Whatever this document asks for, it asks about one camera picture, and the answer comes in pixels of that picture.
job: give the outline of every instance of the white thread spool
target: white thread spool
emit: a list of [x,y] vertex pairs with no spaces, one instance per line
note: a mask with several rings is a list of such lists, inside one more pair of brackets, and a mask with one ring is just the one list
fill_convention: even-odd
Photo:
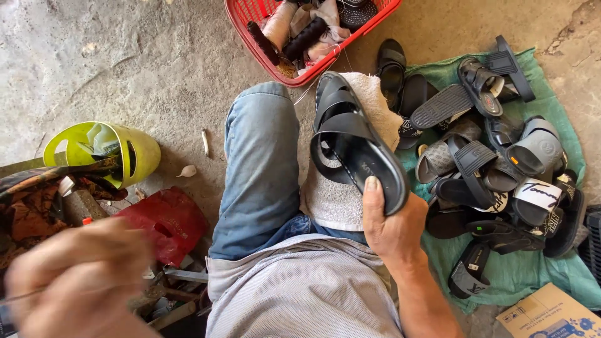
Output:
[[275,47],[279,53],[290,38],[290,22],[298,10],[299,6],[297,3],[292,1],[282,2],[271,19],[265,24],[263,28],[263,34]]

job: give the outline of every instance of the light gray shirt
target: light gray shirt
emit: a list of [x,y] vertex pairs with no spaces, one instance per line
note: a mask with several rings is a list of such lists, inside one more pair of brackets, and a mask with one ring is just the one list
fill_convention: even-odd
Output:
[[403,337],[388,270],[350,239],[295,236],[207,268],[207,337]]

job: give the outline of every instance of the green cloth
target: green cloth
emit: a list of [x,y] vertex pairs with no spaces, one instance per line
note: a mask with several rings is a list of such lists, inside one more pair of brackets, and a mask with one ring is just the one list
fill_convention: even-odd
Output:
[[[460,60],[470,56],[483,61],[485,55],[486,53],[468,54],[437,63],[409,66],[407,73],[422,73],[430,83],[441,90],[448,85],[460,83],[457,77]],[[516,57],[532,86],[536,100],[529,103],[521,101],[507,103],[503,105],[504,114],[519,118],[542,115],[553,123],[568,155],[568,167],[578,173],[578,185],[581,186],[586,165],[580,143],[566,116],[565,109],[545,80],[543,70],[534,58],[534,48],[518,53]],[[426,131],[418,144],[431,144],[436,141],[436,137],[434,132]],[[397,150],[396,155],[407,170],[412,191],[428,200],[430,194],[427,190],[430,185],[419,184],[415,179],[417,162],[415,147]],[[601,289],[575,251],[560,259],[545,258],[542,251],[518,251],[503,256],[492,252],[484,270],[484,275],[490,280],[490,288],[466,300],[451,296],[447,279],[471,240],[470,234],[446,240],[436,239],[427,232],[422,235],[422,245],[430,263],[438,273],[444,292],[465,313],[473,312],[479,304],[513,305],[549,282],[566,291],[584,306],[590,309],[601,309]]]

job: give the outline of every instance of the hand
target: hand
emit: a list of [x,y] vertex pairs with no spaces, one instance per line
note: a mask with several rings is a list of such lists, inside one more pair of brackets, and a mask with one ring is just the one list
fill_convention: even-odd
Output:
[[419,245],[426,224],[428,204],[409,193],[405,207],[394,215],[384,216],[384,191],[375,176],[365,181],[363,192],[363,229],[370,248],[391,265],[411,266],[427,263]]
[[9,303],[19,335],[97,337],[131,316],[126,301],[143,290],[151,253],[142,230],[129,229],[124,219],[107,218],[65,230],[15,259],[7,298],[37,292]]

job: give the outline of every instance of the cardboard box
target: cardboard box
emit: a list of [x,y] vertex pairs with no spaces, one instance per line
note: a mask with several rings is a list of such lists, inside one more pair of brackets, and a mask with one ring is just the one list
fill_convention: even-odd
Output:
[[601,318],[549,283],[496,317],[515,338],[601,337]]

